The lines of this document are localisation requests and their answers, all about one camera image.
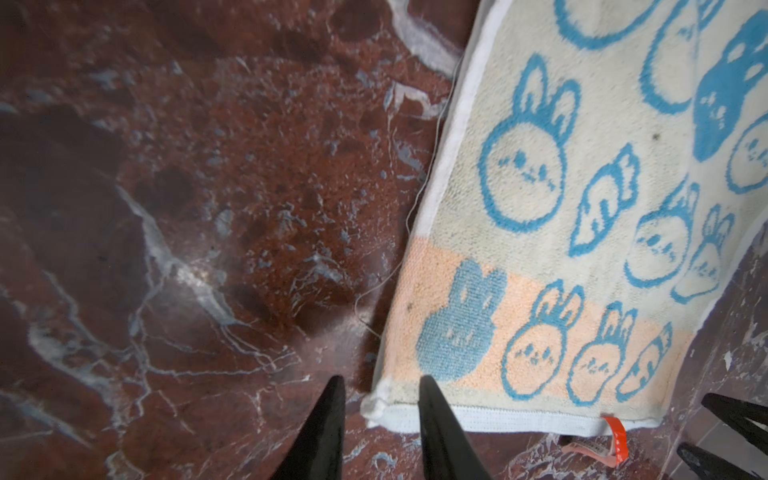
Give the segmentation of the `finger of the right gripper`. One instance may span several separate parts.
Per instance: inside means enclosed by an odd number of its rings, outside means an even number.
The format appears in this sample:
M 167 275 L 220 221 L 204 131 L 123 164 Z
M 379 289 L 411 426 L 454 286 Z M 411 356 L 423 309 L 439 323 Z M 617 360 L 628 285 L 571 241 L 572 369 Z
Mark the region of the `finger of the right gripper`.
M 707 393 L 701 404 L 744 438 L 767 437 L 767 407 L 716 393 Z
M 677 454 L 703 480 L 761 480 L 761 477 L 756 473 L 747 472 L 690 443 L 681 443 L 677 447 Z

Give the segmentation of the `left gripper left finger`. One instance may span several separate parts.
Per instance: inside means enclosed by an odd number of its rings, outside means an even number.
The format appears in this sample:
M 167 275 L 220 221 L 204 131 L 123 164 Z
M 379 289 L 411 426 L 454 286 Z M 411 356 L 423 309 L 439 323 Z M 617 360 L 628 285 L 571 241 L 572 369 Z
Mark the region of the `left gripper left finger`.
M 341 479 L 345 382 L 331 377 L 271 479 Z

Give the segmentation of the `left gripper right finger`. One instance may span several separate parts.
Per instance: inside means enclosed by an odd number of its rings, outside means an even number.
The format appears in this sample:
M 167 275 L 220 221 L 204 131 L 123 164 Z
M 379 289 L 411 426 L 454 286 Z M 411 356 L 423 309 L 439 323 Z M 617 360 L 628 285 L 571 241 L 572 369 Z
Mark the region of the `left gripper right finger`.
M 432 376 L 419 382 L 418 410 L 426 479 L 490 479 Z

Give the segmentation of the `teal rabbit pattern towel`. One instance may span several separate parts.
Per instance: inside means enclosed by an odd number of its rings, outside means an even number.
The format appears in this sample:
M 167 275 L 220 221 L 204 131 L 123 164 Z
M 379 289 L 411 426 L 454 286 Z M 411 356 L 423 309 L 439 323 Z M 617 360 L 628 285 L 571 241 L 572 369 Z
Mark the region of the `teal rabbit pattern towel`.
M 484 1 L 361 414 L 655 427 L 766 220 L 765 2 Z

